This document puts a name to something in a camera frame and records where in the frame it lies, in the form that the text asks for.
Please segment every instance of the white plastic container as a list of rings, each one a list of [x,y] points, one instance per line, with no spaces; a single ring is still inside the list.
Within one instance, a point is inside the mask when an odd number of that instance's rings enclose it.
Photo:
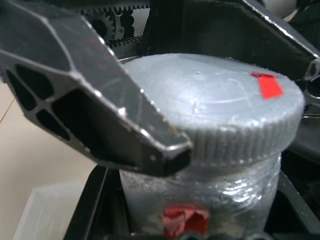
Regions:
[[[13,240],[63,240],[83,189],[79,182],[34,188]]]

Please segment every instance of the red label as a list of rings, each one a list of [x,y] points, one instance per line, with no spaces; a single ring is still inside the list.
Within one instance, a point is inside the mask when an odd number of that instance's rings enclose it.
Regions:
[[[185,231],[194,231],[204,235],[209,217],[205,209],[195,204],[180,203],[168,206],[164,209],[164,216],[161,216],[164,235],[176,238]]]
[[[284,94],[275,76],[255,71],[251,75],[258,78],[263,99],[272,99]]]

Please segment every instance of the torn red label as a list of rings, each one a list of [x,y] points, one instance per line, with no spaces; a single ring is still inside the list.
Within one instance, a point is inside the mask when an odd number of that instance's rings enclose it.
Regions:
[[[251,75],[258,78],[263,99],[272,99],[284,94],[275,76],[255,71]]]
[[[164,216],[164,235],[176,238],[185,231],[194,231],[202,235],[206,233],[210,215],[207,210],[191,203],[179,203],[167,206]]]

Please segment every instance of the beige floor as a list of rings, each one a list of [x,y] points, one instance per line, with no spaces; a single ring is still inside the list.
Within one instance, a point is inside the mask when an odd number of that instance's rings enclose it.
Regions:
[[[12,240],[33,188],[85,183],[95,164],[27,121],[0,85],[0,240]]]

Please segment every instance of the jar lid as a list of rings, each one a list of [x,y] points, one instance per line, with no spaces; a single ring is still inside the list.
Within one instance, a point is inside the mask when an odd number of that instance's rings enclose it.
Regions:
[[[197,163],[261,161],[282,152],[296,135],[304,96],[279,73],[232,59],[178,53],[138,58],[124,67],[165,118],[189,135]],[[272,80],[281,93],[265,97],[262,79],[253,73],[270,75],[264,83]]]

